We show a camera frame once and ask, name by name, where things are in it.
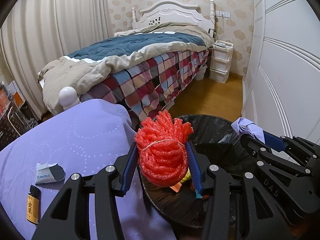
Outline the lavender tissue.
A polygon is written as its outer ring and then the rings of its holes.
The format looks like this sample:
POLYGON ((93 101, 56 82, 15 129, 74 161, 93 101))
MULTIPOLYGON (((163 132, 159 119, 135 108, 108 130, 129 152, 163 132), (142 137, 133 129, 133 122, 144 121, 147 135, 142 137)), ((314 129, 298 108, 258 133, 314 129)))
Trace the lavender tissue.
POLYGON ((232 129, 236 132, 238 136, 244 134, 250 135, 255 139, 258 139, 262 143, 265 143, 264 131, 261 127, 257 126, 251 120, 246 118, 238 118, 231 124, 232 129))

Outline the red foam net ball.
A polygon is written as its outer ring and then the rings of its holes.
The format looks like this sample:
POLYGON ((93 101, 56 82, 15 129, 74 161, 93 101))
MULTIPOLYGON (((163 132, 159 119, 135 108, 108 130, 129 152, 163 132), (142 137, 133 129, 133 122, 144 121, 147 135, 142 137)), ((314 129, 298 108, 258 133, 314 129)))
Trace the red foam net ball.
POLYGON ((167 110, 146 118, 135 135, 142 175, 157 187, 172 187, 188 171, 186 144, 194 130, 189 122, 172 118, 167 110))

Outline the black trash bin bag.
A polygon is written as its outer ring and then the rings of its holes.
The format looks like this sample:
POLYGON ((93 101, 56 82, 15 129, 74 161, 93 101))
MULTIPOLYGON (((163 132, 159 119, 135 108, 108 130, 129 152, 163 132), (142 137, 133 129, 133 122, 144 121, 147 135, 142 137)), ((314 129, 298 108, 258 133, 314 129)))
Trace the black trash bin bag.
POLYGON ((142 174, 144 204, 148 211, 157 211, 166 221, 187 228, 200 229, 204 225, 208 200, 197 198, 196 191, 207 193, 210 179, 209 165, 217 165, 237 180, 245 172, 252 172, 255 158, 241 145, 240 137, 231 121, 212 115, 182 115, 180 119, 193 128, 187 144, 191 165, 191 180, 178 193, 168 187, 158 187, 142 174))

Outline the yellow foam net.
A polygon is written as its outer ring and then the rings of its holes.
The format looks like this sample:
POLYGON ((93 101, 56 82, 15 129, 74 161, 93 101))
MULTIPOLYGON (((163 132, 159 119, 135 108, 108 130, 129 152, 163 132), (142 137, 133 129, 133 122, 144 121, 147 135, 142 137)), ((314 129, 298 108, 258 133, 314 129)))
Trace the yellow foam net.
POLYGON ((180 183, 183 184, 190 179, 191 179, 191 172, 188 169, 186 175, 181 179, 180 183))

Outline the brown yellow label bottle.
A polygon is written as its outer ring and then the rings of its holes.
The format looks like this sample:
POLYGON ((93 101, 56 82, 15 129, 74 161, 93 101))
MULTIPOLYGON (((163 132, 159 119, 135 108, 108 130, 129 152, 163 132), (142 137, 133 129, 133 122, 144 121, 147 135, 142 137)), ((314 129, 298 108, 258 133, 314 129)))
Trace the brown yellow label bottle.
POLYGON ((40 200, 41 191, 31 185, 27 195, 26 219, 35 225, 38 225, 40 220, 40 200))

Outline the white wardrobe door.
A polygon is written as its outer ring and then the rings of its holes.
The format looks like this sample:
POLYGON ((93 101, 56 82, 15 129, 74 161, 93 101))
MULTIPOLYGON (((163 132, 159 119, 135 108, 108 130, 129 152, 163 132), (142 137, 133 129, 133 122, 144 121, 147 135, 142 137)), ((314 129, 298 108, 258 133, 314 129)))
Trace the white wardrobe door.
POLYGON ((254 0, 242 116, 319 143, 319 19, 307 0, 254 0))

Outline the white grey flat package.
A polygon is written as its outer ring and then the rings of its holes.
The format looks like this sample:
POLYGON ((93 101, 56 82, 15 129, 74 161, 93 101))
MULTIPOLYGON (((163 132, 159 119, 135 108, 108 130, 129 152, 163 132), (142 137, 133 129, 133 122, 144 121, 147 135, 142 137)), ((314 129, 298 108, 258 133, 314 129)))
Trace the white grey flat package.
POLYGON ((60 182, 65 179, 66 173, 58 164, 36 164, 35 184, 47 184, 60 182))

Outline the purple table cloth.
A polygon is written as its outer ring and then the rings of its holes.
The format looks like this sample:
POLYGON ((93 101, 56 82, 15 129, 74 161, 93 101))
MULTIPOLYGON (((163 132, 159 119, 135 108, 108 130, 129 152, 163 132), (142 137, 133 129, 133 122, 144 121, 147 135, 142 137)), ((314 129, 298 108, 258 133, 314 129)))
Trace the purple table cloth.
MULTIPOLYGON (((135 132, 127 110, 101 99, 80 103, 39 124, 1 151, 1 204, 24 239, 36 225, 26 219, 36 164, 59 164, 65 181, 75 172, 97 173, 127 154, 135 132)), ((176 239, 172 227, 144 204, 137 170, 130 190, 116 198, 125 239, 176 239)))

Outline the white plastic drawer unit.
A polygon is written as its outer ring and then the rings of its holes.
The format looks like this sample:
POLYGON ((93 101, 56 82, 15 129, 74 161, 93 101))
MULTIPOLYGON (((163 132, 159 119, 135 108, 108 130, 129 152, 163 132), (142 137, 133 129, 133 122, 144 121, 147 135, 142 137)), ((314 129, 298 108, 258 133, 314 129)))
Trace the white plastic drawer unit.
POLYGON ((209 78, 211 80, 225 83, 229 77, 233 55, 233 44, 217 40, 213 44, 210 59, 209 78))

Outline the plaid bed sheet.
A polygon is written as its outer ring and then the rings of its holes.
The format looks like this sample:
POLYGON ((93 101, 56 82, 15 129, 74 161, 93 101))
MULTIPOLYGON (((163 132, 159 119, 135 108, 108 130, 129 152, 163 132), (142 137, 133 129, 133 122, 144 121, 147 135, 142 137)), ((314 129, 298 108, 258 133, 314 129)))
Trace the plaid bed sheet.
POLYGON ((178 51, 151 58, 109 75, 80 96, 80 101, 103 99, 126 108, 131 118, 154 118, 168 107, 207 65, 209 51, 178 51))

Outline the beige blue quilt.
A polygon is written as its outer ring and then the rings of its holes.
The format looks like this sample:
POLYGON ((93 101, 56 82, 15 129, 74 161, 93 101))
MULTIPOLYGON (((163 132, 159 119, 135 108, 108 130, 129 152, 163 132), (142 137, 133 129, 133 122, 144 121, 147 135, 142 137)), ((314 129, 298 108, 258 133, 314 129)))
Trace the beige blue quilt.
POLYGON ((176 51, 200 52, 212 47, 212 35, 192 23, 167 22, 117 32, 109 38, 49 62, 39 73, 43 102, 57 115, 63 111, 60 90, 87 93, 110 74, 128 70, 153 57, 176 51))

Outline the cream curtain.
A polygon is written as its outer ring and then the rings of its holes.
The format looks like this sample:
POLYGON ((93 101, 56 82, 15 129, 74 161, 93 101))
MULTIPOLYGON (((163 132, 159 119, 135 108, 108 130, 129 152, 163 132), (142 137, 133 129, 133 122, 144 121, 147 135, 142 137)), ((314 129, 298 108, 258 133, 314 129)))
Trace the cream curtain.
POLYGON ((1 27, 1 80, 16 82, 39 119, 47 109, 38 72, 112 35, 107 0, 18 0, 1 27))

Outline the wall socket strip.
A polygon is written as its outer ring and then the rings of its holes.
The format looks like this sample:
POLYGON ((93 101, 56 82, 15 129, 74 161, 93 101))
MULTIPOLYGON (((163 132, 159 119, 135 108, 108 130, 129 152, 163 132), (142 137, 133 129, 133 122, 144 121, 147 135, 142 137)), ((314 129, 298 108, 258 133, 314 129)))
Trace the wall socket strip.
POLYGON ((230 12, 225 12, 225 11, 216 11, 215 12, 217 17, 225 17, 225 18, 231 18, 231 13, 230 12))

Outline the white wooden bed frame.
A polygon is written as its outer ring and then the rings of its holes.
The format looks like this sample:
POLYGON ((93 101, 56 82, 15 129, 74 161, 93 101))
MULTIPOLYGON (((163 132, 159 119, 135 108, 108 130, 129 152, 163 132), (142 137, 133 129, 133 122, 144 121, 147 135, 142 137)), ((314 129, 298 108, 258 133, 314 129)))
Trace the white wooden bed frame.
MULTIPOLYGON (((132 29, 142 29, 150 25, 158 25, 167 22, 182 22, 198 25, 199 27, 208 31, 213 37, 215 13, 211 11, 209 18, 204 18, 197 9, 198 6, 195 4, 184 4, 175 0, 163 0, 155 3, 148 9, 144 9, 142 11, 141 18, 133 18, 132 29)), ((39 82, 43 88, 44 81, 39 80, 39 82)), ((78 95, 75 91, 72 103, 76 102, 81 101, 80 95, 78 95)), ((59 103, 62 105, 63 110, 67 108, 67 104, 62 103, 62 98, 60 95, 59 103)))

